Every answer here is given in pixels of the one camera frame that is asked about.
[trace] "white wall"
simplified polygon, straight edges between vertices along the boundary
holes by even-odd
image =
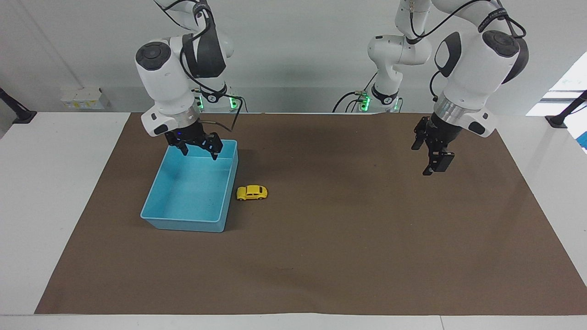
[[[496,113],[524,115],[587,50],[580,38],[587,21],[576,15],[584,1],[504,3],[528,30],[531,60],[489,106]],[[375,71],[366,54],[370,38],[397,33],[393,20],[399,0],[210,4],[219,28],[235,42],[227,79],[248,96],[252,111],[330,111],[338,95],[361,89]],[[444,15],[435,10],[427,26]],[[151,0],[4,0],[0,29],[0,86],[39,111],[62,110],[59,89],[80,85],[103,87],[116,110],[144,110],[151,101],[133,56],[152,38],[182,33]],[[432,43],[456,29],[474,31],[455,18],[431,36]],[[428,82],[434,63],[403,71],[404,111],[431,111]]]

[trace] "black pole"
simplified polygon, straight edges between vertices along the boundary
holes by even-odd
[[[550,125],[556,129],[566,129],[565,118],[577,109],[583,102],[587,101],[587,90],[583,92],[576,100],[574,100],[568,107],[566,107],[560,115],[546,116],[546,120]]]
[[[12,98],[12,96],[8,95],[1,87],[0,99],[16,113],[16,119],[12,122],[13,124],[28,124],[36,115],[36,111],[30,111],[27,109],[20,102]]]

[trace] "window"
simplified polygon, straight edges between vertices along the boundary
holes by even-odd
[[[527,116],[558,115],[584,90],[587,90],[587,53],[577,60],[561,80],[528,112]],[[569,127],[569,133],[573,138],[579,139],[587,132],[587,109],[568,116],[565,124]]]

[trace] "blue bin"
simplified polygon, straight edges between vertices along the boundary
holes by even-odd
[[[223,232],[238,152],[236,141],[222,143],[216,160],[199,147],[188,146],[187,156],[168,147],[141,218],[158,229]]]

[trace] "green light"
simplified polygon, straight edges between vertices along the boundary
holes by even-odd
[[[236,101],[235,99],[233,99],[233,98],[230,98],[230,108],[231,108],[231,109],[236,109],[236,108],[238,108],[238,103],[237,103],[237,101]]]
[[[362,112],[369,111],[369,103],[371,103],[371,97],[365,96],[365,100],[363,100],[363,104],[361,105]]]

